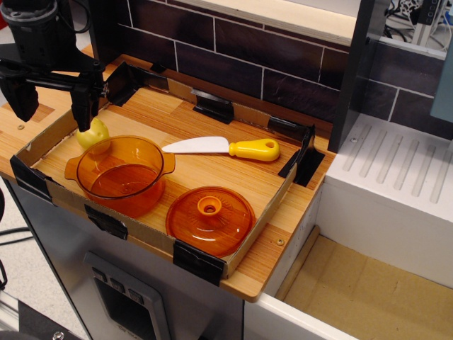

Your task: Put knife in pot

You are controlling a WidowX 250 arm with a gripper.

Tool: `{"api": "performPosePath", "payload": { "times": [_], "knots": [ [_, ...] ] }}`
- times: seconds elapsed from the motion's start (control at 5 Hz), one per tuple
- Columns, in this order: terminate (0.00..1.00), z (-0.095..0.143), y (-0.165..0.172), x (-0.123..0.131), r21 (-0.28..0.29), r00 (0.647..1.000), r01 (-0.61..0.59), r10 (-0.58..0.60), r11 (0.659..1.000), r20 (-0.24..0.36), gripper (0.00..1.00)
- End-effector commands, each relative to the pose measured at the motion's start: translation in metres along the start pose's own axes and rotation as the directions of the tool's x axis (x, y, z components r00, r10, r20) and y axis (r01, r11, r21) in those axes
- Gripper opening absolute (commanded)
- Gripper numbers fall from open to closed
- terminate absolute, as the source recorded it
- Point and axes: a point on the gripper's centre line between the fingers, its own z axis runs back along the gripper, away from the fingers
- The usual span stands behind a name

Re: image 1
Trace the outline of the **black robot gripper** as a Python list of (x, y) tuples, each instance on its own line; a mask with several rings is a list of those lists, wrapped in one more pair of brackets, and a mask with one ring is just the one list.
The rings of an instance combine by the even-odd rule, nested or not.
[(68, 1), (3, 1), (1, 17), (13, 42), (1, 45), (1, 92), (13, 112), (28, 122), (38, 109), (35, 86), (70, 91), (71, 111), (80, 132), (98, 115), (98, 94), (106, 92), (103, 64), (82, 53), (76, 35), (91, 26), (74, 27)]

